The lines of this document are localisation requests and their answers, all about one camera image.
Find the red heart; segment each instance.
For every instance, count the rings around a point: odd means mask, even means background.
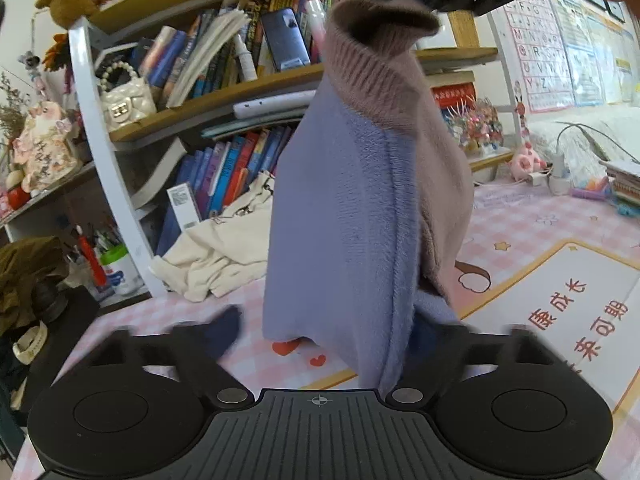
[[[286,343],[274,343],[271,345],[271,348],[273,349],[274,352],[276,352],[276,354],[285,356],[285,355],[289,355],[299,346],[300,346],[300,339],[294,339],[293,341],[287,341]]]
[[[326,362],[326,356],[320,354],[318,357],[314,357],[309,361],[312,366],[322,366]]]

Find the white metal frame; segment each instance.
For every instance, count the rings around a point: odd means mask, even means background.
[[[104,122],[93,70],[90,41],[92,27],[86,18],[81,18],[69,30],[71,61],[84,129],[94,157],[98,178],[124,243],[151,295],[163,296],[167,293],[166,287],[149,269],[153,253],[136,217],[136,211],[131,205],[129,192],[122,179],[113,144]]]

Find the white strap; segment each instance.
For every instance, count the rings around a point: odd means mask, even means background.
[[[14,343],[14,355],[23,365],[30,365],[42,350],[47,340],[47,326],[40,322],[40,326],[32,326]]]

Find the pink plush toy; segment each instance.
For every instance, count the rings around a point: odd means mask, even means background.
[[[515,180],[526,179],[529,173],[546,170],[546,162],[532,149],[530,142],[521,146],[509,163]]]

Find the crosshair marking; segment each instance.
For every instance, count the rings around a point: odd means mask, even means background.
[[[324,406],[326,403],[331,402],[331,400],[323,397],[322,395],[317,395],[313,399],[310,399],[310,402],[314,403],[319,408],[320,406]]]

